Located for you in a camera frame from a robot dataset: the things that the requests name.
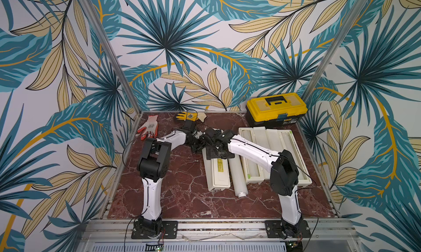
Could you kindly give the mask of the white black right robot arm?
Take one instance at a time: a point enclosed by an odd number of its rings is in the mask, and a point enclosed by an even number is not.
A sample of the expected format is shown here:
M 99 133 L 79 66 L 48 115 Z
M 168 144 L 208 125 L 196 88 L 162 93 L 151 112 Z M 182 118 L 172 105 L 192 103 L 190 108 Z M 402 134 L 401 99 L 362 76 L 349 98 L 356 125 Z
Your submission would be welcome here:
M 283 231 L 288 236 L 298 233 L 303 223 L 297 197 L 299 171 L 289 151 L 276 152 L 264 148 L 231 130 L 207 128 L 201 140 L 211 151 L 212 158 L 231 159 L 239 155 L 269 172 L 270 187 L 280 198 Z

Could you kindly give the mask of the white wrap dispenser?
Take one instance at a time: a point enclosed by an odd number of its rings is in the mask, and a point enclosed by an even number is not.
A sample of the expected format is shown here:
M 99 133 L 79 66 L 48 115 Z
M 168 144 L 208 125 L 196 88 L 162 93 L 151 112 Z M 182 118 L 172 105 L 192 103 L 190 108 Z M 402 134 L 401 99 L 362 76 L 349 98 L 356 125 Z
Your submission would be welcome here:
M 256 143 L 253 128 L 239 128 L 238 134 L 248 141 Z M 265 180 L 265 172 L 262 167 L 244 156 L 240 156 L 246 184 L 261 184 Z
M 228 161 L 215 158 L 207 159 L 206 149 L 202 149 L 208 190 L 224 190 L 231 187 Z

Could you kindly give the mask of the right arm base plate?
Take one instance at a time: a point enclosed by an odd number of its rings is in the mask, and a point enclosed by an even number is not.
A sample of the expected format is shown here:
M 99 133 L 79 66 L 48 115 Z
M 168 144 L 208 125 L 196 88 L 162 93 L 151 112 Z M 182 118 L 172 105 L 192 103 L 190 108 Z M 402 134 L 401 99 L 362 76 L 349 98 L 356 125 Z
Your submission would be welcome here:
M 268 238 L 310 238 L 311 231 L 305 220 L 292 225 L 284 220 L 266 220 L 265 231 Z

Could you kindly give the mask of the plastic wrap roll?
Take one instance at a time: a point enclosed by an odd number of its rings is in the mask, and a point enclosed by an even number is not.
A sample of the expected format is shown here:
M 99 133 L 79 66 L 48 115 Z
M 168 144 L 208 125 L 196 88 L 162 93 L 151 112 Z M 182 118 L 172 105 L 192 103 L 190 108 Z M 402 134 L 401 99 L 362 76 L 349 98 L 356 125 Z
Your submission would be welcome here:
M 228 163 L 235 195 L 239 198 L 246 197 L 248 189 L 239 156 L 235 155 L 234 158 L 228 159 Z

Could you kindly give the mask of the aluminium front rail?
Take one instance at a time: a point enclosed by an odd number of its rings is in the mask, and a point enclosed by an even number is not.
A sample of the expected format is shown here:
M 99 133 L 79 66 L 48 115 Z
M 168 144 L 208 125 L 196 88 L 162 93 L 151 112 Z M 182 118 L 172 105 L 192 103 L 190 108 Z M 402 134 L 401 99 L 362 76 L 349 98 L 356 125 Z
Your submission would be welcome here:
M 312 241 L 358 241 L 349 219 L 310 218 Z M 83 242 L 122 242 L 131 240 L 130 220 L 92 220 L 83 232 Z M 179 219 L 177 242 L 195 241 L 274 241 L 268 238 L 265 219 Z

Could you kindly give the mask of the yellow black work glove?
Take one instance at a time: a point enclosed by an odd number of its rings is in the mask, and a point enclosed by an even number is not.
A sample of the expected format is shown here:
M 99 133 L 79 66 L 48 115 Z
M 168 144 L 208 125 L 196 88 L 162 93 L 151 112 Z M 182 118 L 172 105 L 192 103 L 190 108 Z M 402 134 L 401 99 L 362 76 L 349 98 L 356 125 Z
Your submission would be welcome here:
M 207 115 L 203 112 L 178 112 L 174 117 L 175 121 L 191 120 L 193 122 L 204 122 Z

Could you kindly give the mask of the yellow black toolbox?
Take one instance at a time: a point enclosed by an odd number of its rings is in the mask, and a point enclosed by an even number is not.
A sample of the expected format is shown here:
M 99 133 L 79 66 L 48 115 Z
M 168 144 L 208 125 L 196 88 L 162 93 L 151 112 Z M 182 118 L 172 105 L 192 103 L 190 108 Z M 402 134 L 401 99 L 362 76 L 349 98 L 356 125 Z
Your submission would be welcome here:
M 307 111 L 298 94 L 285 93 L 249 100 L 245 118 L 250 127 L 278 128 L 296 123 Z

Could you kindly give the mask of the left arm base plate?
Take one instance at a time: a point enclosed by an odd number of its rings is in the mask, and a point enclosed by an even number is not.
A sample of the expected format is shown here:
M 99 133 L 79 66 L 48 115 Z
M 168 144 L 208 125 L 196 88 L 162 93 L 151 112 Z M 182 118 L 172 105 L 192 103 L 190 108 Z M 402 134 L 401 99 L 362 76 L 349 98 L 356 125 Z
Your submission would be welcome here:
M 131 239 L 176 239 L 177 221 L 150 221 L 140 219 L 134 222 Z

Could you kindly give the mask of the red white work glove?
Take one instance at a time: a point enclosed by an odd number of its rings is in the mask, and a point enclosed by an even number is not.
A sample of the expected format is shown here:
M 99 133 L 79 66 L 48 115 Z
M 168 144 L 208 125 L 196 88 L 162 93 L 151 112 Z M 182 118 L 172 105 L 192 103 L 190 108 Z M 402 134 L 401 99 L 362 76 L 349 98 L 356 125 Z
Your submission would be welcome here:
M 141 141 L 147 138 L 156 138 L 158 132 L 158 115 L 148 116 L 146 122 L 137 130 Z

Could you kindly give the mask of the white dispenser base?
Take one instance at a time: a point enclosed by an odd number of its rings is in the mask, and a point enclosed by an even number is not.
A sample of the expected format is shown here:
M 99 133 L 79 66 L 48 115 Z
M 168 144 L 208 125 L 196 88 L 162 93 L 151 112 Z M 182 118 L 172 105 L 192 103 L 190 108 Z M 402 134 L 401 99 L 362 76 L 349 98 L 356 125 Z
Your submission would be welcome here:
M 299 187 L 307 187 L 312 184 L 312 179 L 309 177 L 307 166 L 305 165 L 305 161 L 292 130 L 277 130 L 256 127 L 250 128 L 249 131 L 252 135 L 253 143 L 276 152 L 287 150 L 292 154 L 295 164 L 299 166 Z

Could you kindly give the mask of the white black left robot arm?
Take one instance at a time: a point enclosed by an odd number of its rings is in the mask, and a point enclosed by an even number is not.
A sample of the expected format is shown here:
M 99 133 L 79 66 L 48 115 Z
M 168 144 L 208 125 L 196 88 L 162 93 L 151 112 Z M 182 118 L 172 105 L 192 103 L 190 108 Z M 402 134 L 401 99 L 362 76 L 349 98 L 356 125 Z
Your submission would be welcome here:
M 146 139 L 140 155 L 137 170 L 143 183 L 143 209 L 139 224 L 151 231 L 159 231 L 162 226 L 161 186 L 170 165 L 172 150 L 179 146 L 189 146 L 193 152 L 204 148 L 200 141 L 201 132 L 196 122 L 186 120 L 181 128 L 157 139 Z

